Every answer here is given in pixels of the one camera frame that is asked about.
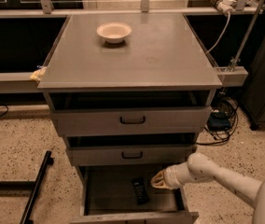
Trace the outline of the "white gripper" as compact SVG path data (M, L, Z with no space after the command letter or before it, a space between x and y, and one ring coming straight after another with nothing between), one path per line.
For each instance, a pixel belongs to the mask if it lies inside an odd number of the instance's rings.
M155 189L178 189L188 182L189 171L186 163L172 165L155 174L151 186Z

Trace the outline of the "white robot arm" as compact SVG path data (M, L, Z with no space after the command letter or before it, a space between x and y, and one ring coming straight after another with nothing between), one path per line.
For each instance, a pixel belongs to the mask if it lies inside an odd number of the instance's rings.
M253 209L252 224L265 224L265 180L221 167L202 153L193 153L188 160L166 167L151 178L156 189L180 189L187 183L216 181Z

